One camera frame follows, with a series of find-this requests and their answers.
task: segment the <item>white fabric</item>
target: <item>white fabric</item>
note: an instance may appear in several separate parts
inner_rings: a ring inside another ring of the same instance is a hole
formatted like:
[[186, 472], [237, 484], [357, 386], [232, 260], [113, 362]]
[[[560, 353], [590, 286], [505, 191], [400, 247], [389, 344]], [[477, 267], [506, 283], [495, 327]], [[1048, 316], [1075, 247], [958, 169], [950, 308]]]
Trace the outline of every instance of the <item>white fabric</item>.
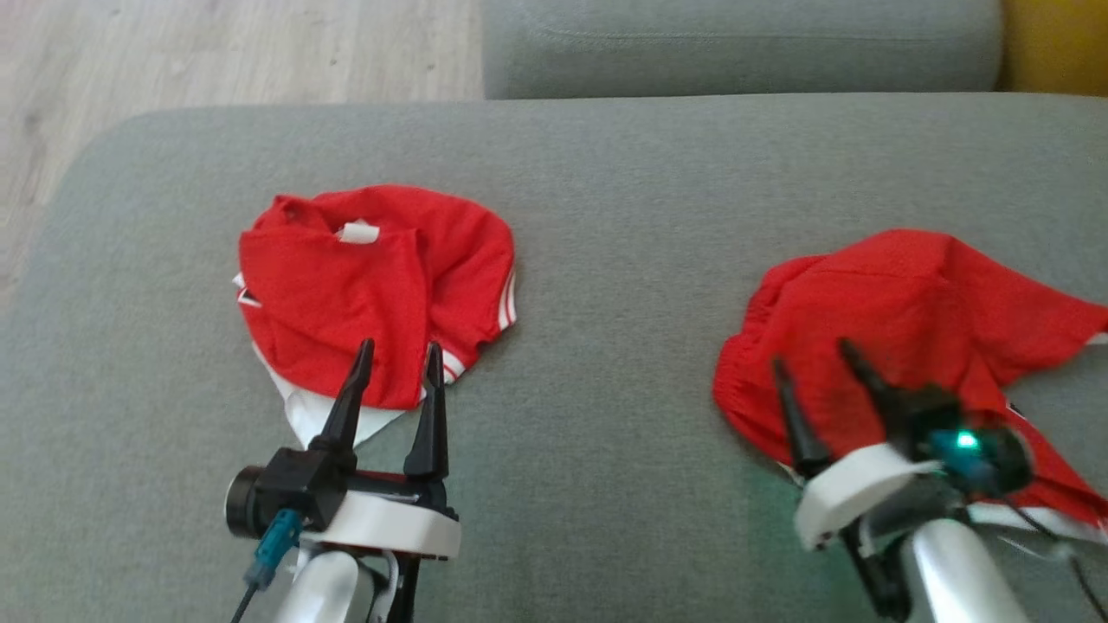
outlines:
[[238, 290], [238, 298], [236, 300], [250, 307], [261, 307], [261, 304], [250, 296], [250, 292], [246, 288]]
[[370, 244], [376, 243], [378, 236], [381, 235], [381, 228], [375, 225], [366, 223], [361, 218], [347, 223], [339, 229], [339, 239], [345, 243], [351, 244]]
[[500, 293], [500, 330], [515, 324], [515, 269], [513, 268], [504, 282], [504, 290]]
[[[324, 429], [324, 425], [327, 423], [327, 416], [331, 412], [335, 398], [293, 385], [269, 367], [269, 364], [261, 356], [261, 351], [256, 344], [253, 346], [254, 354], [258, 356], [258, 360], [265, 366], [266, 371], [269, 372], [269, 378], [273, 379], [274, 385], [277, 386], [277, 391], [285, 400], [285, 417], [288, 418], [288, 423], [293, 427], [293, 432], [300, 440], [300, 445], [307, 448], [311, 439], [319, 435], [319, 431]], [[372, 437], [403, 412], [402, 410], [362, 407], [358, 412], [358, 430], [353, 436], [355, 447]]]
[[[1108, 532], [1105, 531], [1105, 527], [1097, 530], [1087, 523], [1070, 519], [1046, 507], [1023, 507], [1023, 511], [1059, 537], [1108, 545]], [[1024, 518], [1004, 504], [988, 502], [970, 504], [970, 518], [975, 523], [992, 523], [993, 525], [1006, 525], [1008, 528], [1035, 531], [1035, 528], [1024, 521]]]
[[442, 351], [442, 378], [447, 384], [458, 380], [458, 377], [462, 376], [464, 371], [465, 366], [462, 365], [462, 360], [456, 355], [449, 350]]

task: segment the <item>white stripe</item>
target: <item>white stripe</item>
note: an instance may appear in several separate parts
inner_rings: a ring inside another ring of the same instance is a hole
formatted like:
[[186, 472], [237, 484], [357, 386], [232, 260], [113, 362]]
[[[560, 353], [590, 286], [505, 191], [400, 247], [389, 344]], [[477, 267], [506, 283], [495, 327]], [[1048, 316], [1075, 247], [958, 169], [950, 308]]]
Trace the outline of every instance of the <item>white stripe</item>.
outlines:
[[507, 288], [512, 285], [512, 273], [507, 274], [507, 278], [504, 279], [504, 289], [500, 290], [500, 303], [496, 304], [497, 320], [500, 324], [500, 330], [504, 330], [512, 326], [512, 323], [507, 319]]
[[238, 302], [242, 303], [243, 305], [249, 305], [250, 307], [261, 307], [261, 304], [258, 303], [257, 299], [255, 299], [254, 297], [247, 298], [249, 292], [250, 290], [243, 288], [243, 290], [238, 293]]
[[[1094, 543], [1108, 545], [1108, 532], [1105, 532], [1104, 529], [1097, 530], [1087, 523], [1077, 521], [1076, 519], [1046, 507], [1028, 507], [1023, 510], [1035, 521], [1038, 521], [1046, 528], [1049, 528], [1060, 537], [1069, 537], [1071, 539], [1080, 539], [1083, 541], [1091, 541]], [[1022, 517], [1004, 504], [988, 502], [970, 504], [970, 518], [973, 519], [975, 523], [992, 523], [994, 525], [1019, 528], [1020, 530], [1035, 530], [1034, 527], [1028, 525]]]
[[365, 245], [376, 243], [381, 235], [381, 228], [366, 223], [361, 218], [347, 223], [339, 229], [339, 241], [343, 243]]
[[507, 321], [515, 324], [515, 269], [512, 269], [512, 277], [507, 280]]
[[456, 355], [449, 350], [442, 351], [442, 375], [447, 382], [454, 382], [464, 371], [465, 366], [462, 365], [462, 360]]
[[787, 466], [784, 463], [777, 463], [777, 467], [779, 467], [779, 468], [781, 468], [781, 469], [784, 470], [784, 473], [787, 473], [789, 476], [789, 480], [792, 480], [793, 484], [796, 484], [797, 487], [799, 487], [801, 489], [804, 488], [804, 479], [799, 473], [797, 473], [797, 470], [792, 469], [791, 467], [789, 467], [789, 466]]

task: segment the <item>gray fabric surface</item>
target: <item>gray fabric surface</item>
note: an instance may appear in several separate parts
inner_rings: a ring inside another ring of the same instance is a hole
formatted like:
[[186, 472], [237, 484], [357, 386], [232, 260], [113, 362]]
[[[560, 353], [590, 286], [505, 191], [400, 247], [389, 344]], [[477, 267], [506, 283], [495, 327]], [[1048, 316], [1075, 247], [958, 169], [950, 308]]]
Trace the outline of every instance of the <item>gray fabric surface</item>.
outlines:
[[483, 0], [489, 99], [988, 91], [997, 0]]
[[[1102, 100], [141, 116], [73, 164], [0, 325], [0, 619], [229, 617], [253, 544], [223, 525], [226, 484], [295, 442], [234, 302], [238, 232], [276, 193], [380, 182], [473, 197], [519, 249], [521, 323], [449, 394], [462, 554], [425, 566], [420, 621], [873, 620], [841, 549], [800, 550], [794, 491], [711, 400], [761, 275], [915, 226], [1108, 302]], [[1089, 351], [1014, 391], [1102, 491], [1106, 375]], [[394, 422], [362, 466], [399, 469], [413, 432]], [[1061, 568], [989, 542], [1037, 620], [1091, 620]], [[1108, 592], [1108, 555], [1083, 554]]]

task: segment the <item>black cable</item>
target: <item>black cable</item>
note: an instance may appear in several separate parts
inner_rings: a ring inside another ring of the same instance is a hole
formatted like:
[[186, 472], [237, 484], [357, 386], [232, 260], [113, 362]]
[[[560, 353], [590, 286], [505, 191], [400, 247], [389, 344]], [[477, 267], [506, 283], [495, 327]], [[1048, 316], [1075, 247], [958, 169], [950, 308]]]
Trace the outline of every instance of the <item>black cable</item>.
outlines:
[[[1001, 501], [1007, 504], [1008, 508], [1012, 509], [1016, 514], [1018, 514], [1020, 519], [1026, 521], [1028, 525], [1030, 525], [1035, 530], [1038, 530], [1055, 543], [1063, 542], [1061, 537], [1058, 537], [1058, 534], [1056, 534], [1053, 530], [1050, 530], [1046, 525], [1043, 525], [1034, 517], [1028, 514], [1027, 511], [1017, 507], [1007, 497], [1001, 497]], [[1069, 568], [1074, 570], [1074, 575], [1077, 576], [1077, 583], [1081, 585], [1081, 592], [1085, 593], [1085, 599], [1089, 600], [1089, 603], [1092, 604], [1092, 607], [1097, 611], [1097, 614], [1100, 616], [1100, 620], [1108, 622], [1108, 611], [1105, 611], [1104, 604], [1100, 603], [1100, 600], [1098, 600], [1097, 595], [1092, 592], [1092, 586], [1089, 585], [1089, 579], [1085, 575], [1085, 569], [1081, 568], [1080, 561], [1078, 561], [1077, 556], [1074, 555], [1073, 553], [1066, 556], [1066, 561], [1069, 563]]]
[[250, 600], [254, 599], [254, 593], [258, 592], [258, 585], [255, 583], [247, 584], [246, 594], [243, 595], [243, 601], [238, 602], [238, 610], [235, 611], [235, 615], [230, 617], [230, 623], [239, 623], [243, 620], [243, 613], [246, 612], [246, 606], [250, 605]]

